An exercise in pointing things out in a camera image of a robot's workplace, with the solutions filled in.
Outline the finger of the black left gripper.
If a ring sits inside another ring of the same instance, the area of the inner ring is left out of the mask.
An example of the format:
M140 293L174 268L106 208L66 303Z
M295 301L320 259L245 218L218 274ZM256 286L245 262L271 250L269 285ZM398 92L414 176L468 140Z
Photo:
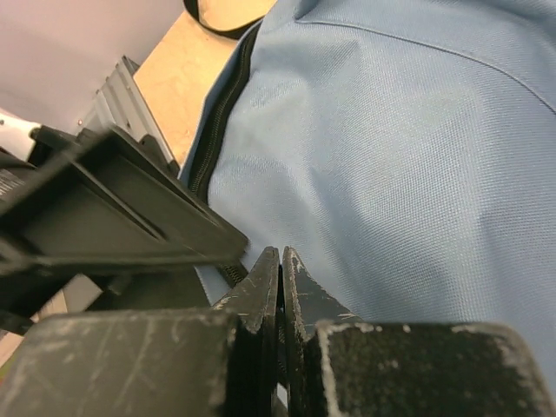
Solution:
M1 204L5 274L142 274L232 263L246 247L119 129L71 143Z

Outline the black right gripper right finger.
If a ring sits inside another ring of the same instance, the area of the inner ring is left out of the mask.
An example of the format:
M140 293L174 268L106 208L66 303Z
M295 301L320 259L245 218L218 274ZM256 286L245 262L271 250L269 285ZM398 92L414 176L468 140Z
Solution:
M340 304L293 248L282 258L293 416L552 416L520 336L492 323L372 323Z

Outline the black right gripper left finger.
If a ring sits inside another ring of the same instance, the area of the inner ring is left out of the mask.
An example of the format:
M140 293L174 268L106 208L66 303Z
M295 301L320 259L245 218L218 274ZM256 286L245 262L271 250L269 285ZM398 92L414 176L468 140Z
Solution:
M4 416L271 416L280 255L212 308L51 316L17 350Z

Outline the blue student backpack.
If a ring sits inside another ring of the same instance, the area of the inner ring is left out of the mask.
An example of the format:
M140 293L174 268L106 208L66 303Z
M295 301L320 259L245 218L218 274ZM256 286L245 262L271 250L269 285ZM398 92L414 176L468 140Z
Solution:
M371 321L555 330L555 4L278 1L181 178Z

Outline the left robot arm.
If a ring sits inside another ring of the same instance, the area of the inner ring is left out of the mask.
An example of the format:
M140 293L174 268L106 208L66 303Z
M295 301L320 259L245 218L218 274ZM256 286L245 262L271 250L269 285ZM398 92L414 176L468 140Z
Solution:
M77 137L1 116L3 275L115 275L238 261L246 237L119 128Z

